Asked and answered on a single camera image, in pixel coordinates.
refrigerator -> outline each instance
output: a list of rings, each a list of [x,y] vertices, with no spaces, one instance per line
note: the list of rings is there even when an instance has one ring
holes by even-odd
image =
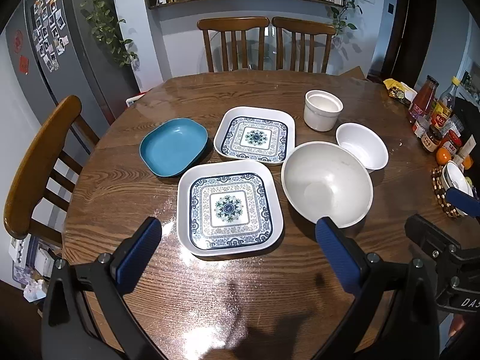
[[[5,30],[13,69],[38,121],[44,123],[63,98],[76,95],[82,117],[102,137],[139,89],[131,67],[120,67],[92,35],[85,18],[89,4],[22,0]],[[64,150],[83,165],[92,148],[74,126]]]

white ceramic pot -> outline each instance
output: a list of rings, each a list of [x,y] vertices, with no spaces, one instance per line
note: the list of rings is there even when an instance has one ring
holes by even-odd
[[[303,119],[316,131],[332,130],[343,110],[340,99],[325,91],[308,91],[305,95]]]

orange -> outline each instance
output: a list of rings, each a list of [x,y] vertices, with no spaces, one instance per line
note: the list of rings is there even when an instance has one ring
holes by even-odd
[[[465,170],[469,170],[473,165],[472,157],[467,155],[462,163],[463,163],[463,166],[465,167]]]
[[[452,159],[452,156],[445,147],[441,147],[437,150],[436,158],[438,165],[445,165],[448,161]]]

blue gripper pad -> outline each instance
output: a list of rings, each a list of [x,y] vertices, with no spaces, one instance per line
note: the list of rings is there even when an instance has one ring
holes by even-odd
[[[472,198],[457,188],[448,188],[445,193],[445,199],[473,218],[480,216],[480,200]]]
[[[121,295],[128,294],[142,276],[148,262],[162,239],[162,225],[148,217],[130,238],[124,239],[113,254],[110,273]]]
[[[345,237],[328,217],[318,220],[315,226],[315,238],[332,266],[343,290],[357,296],[362,290],[363,264],[361,262],[358,264],[355,258],[357,256],[352,256],[347,248],[351,251],[353,244],[355,244],[356,248],[361,251],[360,247],[354,240]]]

doorway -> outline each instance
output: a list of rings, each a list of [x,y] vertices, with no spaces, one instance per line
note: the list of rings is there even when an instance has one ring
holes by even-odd
[[[383,80],[393,78],[415,87],[430,45],[437,0],[397,0]]]

